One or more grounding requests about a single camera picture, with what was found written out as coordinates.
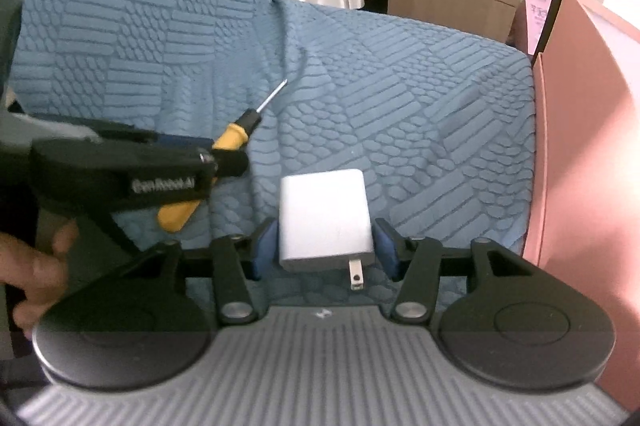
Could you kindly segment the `person's left hand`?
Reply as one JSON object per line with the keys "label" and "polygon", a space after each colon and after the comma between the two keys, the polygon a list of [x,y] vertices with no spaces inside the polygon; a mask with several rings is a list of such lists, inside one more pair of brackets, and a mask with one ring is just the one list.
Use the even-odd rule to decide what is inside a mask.
{"label": "person's left hand", "polygon": [[14,307],[12,317],[28,339],[32,338],[34,326],[67,289],[67,253],[78,235],[76,221],[66,221],[53,235],[51,254],[40,252],[12,235],[1,235],[1,282],[25,293],[24,301]]}

